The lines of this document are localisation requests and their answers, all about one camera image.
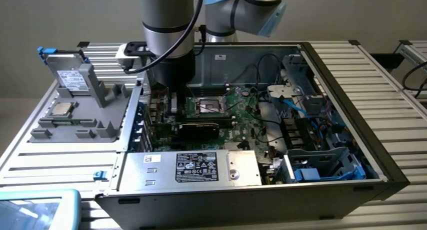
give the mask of white wall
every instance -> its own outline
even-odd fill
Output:
[[[45,92],[53,78],[37,58],[37,46],[74,49],[80,41],[144,40],[139,0],[0,2],[0,97],[32,98]],[[391,52],[399,39],[427,40],[426,0],[286,2],[270,40],[356,39],[371,52]],[[262,39],[239,34],[240,41]]]

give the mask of blue cable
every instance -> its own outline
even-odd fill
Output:
[[[306,117],[308,117],[307,112],[306,112],[303,109],[300,109],[298,106],[295,106],[295,104],[294,104],[290,100],[283,99],[283,103],[286,103],[286,104],[287,104],[291,108],[294,108],[296,111],[300,111],[300,112],[306,115]]]
[[[320,141],[320,143],[323,142],[323,134],[322,134],[322,130],[320,130],[320,128],[319,128],[319,126],[318,126],[318,124],[312,121],[311,122],[311,125],[314,126],[314,129],[316,129],[318,130],[318,132],[319,132],[319,137],[320,137],[320,139],[322,139],[322,141]]]

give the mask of barcode sticker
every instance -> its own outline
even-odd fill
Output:
[[[70,91],[87,91],[90,89],[79,71],[57,71],[57,75]]]
[[[227,60],[227,55],[224,54],[215,55],[215,60]]]

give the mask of cpu socket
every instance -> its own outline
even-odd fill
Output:
[[[202,97],[195,99],[196,114],[223,114],[226,111],[222,97]]]

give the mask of circuit board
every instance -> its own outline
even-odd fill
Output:
[[[238,149],[236,146],[243,140],[247,140],[248,147],[246,150],[254,150],[259,163],[271,164],[271,159],[264,157],[264,152],[268,150],[268,144],[256,140],[255,135],[264,127],[262,121],[252,118],[247,111],[247,106],[255,108],[255,97],[251,100],[250,96],[243,96],[242,92],[250,91],[244,86],[235,87],[226,96],[219,96],[224,103],[223,113],[196,113],[196,97],[187,97],[186,103],[186,116],[187,118],[203,118],[212,116],[232,116],[234,126],[231,128],[220,128],[218,139],[208,141],[175,142],[176,129],[179,122],[174,122],[171,117],[167,118],[168,123],[156,123],[152,125],[156,141],[154,142],[155,152],[179,151],[179,150],[220,150],[220,149]],[[266,141],[267,137],[260,134],[259,140]]]

